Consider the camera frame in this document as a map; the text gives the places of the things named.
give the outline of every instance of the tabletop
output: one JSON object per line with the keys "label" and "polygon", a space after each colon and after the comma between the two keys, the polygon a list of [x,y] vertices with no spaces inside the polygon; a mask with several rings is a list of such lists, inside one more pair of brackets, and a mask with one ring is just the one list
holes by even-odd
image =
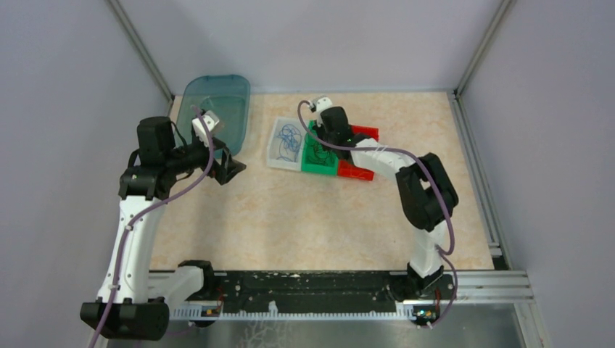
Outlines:
{"label": "tabletop", "polygon": [[[275,119],[296,117],[299,101],[317,96],[251,95],[246,138],[235,157],[247,169],[224,186],[205,179],[167,206],[151,269],[174,269],[184,260],[209,260],[215,270],[405,269],[413,234],[396,183],[379,176],[361,181],[265,164]],[[450,259],[459,269],[493,269],[447,94],[328,96],[344,107],[351,124],[378,128],[382,144],[440,157],[459,195]],[[177,96],[171,118],[177,117],[180,103]],[[304,118],[310,119],[304,110]],[[178,182],[172,193],[197,174]]]}

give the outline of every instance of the blue lid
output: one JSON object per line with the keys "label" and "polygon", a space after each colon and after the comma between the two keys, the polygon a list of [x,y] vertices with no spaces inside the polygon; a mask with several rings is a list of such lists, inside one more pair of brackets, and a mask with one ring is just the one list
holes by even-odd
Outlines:
{"label": "blue lid", "polygon": [[239,75],[202,76],[188,84],[183,92],[177,127],[190,143],[192,119],[194,112],[191,105],[201,109],[212,110],[222,121],[224,126],[215,134],[215,137],[224,141],[232,155],[242,149],[246,136],[249,106],[249,82]]}

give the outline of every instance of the enclosure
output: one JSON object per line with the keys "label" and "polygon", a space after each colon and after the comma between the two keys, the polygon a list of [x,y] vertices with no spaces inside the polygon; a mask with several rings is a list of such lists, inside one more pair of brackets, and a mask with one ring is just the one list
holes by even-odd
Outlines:
{"label": "enclosure", "polygon": [[[186,332],[194,318],[181,310],[196,302],[184,302],[168,334],[143,347],[608,347],[615,339],[607,327],[615,310],[610,1],[2,7],[7,347],[87,345],[93,331],[79,308],[96,299],[110,262],[118,178],[137,147],[136,126],[164,115],[189,134],[189,107],[202,99],[184,96],[186,87],[229,75],[249,83],[245,138],[233,150],[247,169],[224,186],[203,181],[166,207],[149,281],[184,260],[208,260],[228,289],[264,281],[273,294],[227,290],[227,315]],[[381,143],[437,154],[457,191],[458,293],[433,330],[406,320],[409,306],[433,299],[379,292],[406,275],[415,245],[396,185],[340,178],[337,161],[324,172],[297,164],[311,173],[270,166],[282,157],[271,151],[276,120],[296,122],[299,102],[320,95],[353,125],[377,128]],[[332,290],[336,279],[355,297]],[[300,309],[285,302],[298,286]],[[233,312],[242,296],[252,307]]]}

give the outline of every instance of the blue wire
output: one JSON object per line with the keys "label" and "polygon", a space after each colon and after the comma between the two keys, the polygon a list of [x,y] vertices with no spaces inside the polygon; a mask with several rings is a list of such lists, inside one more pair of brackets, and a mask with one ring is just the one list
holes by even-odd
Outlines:
{"label": "blue wire", "polygon": [[301,136],[301,132],[299,132],[299,128],[290,124],[284,125],[276,138],[282,139],[279,149],[280,156],[276,159],[287,162],[296,162],[299,157],[301,140],[303,138]]}

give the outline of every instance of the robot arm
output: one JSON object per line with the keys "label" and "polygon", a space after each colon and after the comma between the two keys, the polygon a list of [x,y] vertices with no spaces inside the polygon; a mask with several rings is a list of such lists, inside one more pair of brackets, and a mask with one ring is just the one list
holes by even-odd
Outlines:
{"label": "robot arm", "polygon": [[[214,133],[219,119],[212,112],[202,116],[208,130]],[[90,327],[96,328],[104,321],[101,334],[108,339],[158,340],[166,332],[170,313],[179,304],[194,293],[214,291],[213,270],[203,261],[182,262],[164,283],[148,286],[149,262],[165,205],[129,225],[139,213],[169,198],[177,175],[192,173],[197,168],[204,170],[210,146],[222,150],[221,163],[213,161],[208,173],[220,185],[245,169],[244,164],[233,160],[222,141],[212,138],[210,144],[200,120],[193,120],[192,125],[192,143],[178,148],[175,148],[168,117],[150,117],[137,127],[139,149],[134,154],[139,155],[140,164],[135,165],[136,155],[131,156],[120,178],[120,217],[109,267],[96,301],[83,303],[81,307],[81,319]],[[121,262],[117,264],[120,253]],[[105,319],[103,313],[111,298]]]}
{"label": "robot arm", "polygon": [[[344,109],[334,106],[328,97],[322,96],[310,104],[311,111],[317,114],[313,130],[320,140],[336,146],[376,149],[328,150],[333,151],[341,160],[371,170],[397,184],[403,211],[413,226],[416,242],[408,272],[415,278],[414,290],[422,292],[442,275],[442,261],[436,246],[443,243],[447,230],[444,213],[433,188],[424,188],[421,183],[427,180],[426,176],[408,155],[383,151],[386,146],[375,139],[360,133],[354,134]],[[438,156],[430,153],[420,157],[420,160],[433,177],[452,215],[454,206],[459,202],[458,196]]]}

